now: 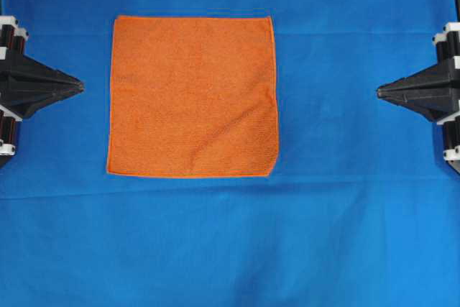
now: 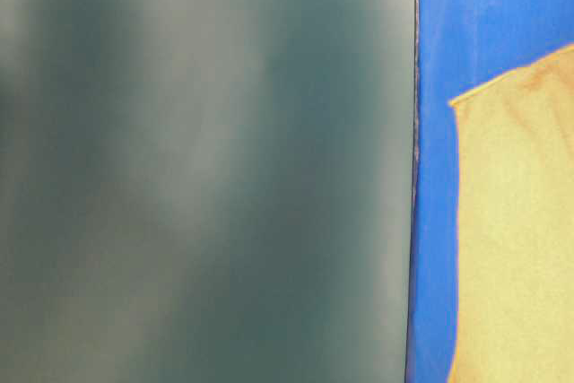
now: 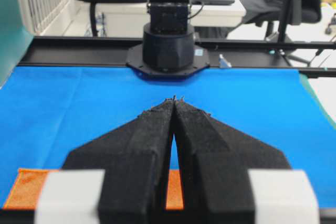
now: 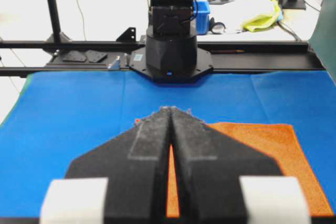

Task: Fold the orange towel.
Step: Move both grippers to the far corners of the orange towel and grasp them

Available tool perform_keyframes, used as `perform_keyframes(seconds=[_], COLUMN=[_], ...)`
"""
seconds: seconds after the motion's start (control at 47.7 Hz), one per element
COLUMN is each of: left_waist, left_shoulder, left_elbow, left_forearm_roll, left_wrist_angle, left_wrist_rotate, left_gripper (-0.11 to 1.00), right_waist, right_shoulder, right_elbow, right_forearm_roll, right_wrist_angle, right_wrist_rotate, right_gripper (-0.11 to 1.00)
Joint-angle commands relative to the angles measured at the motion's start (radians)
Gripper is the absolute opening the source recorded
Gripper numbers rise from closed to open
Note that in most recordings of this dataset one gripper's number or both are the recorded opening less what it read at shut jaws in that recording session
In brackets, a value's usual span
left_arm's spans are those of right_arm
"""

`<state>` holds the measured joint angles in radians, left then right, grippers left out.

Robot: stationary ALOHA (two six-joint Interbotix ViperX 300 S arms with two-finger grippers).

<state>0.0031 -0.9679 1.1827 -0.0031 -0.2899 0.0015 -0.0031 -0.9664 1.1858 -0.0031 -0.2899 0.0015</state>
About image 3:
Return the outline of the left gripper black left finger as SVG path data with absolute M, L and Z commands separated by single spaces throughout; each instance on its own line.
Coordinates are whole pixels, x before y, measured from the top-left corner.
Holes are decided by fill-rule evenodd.
M 155 223 L 165 208 L 174 102 L 72 150 L 48 175 L 36 223 Z

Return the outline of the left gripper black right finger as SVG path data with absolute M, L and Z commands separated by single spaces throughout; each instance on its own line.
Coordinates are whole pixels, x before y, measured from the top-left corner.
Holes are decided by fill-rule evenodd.
M 281 150 L 182 100 L 173 123 L 182 223 L 320 223 L 309 179 Z

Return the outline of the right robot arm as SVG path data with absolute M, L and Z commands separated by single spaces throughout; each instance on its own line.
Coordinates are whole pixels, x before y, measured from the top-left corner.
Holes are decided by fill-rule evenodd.
M 142 44 L 128 50 L 127 66 L 152 77 L 185 78 L 210 66 L 208 51 L 195 44 L 191 0 L 147 0 L 150 22 Z

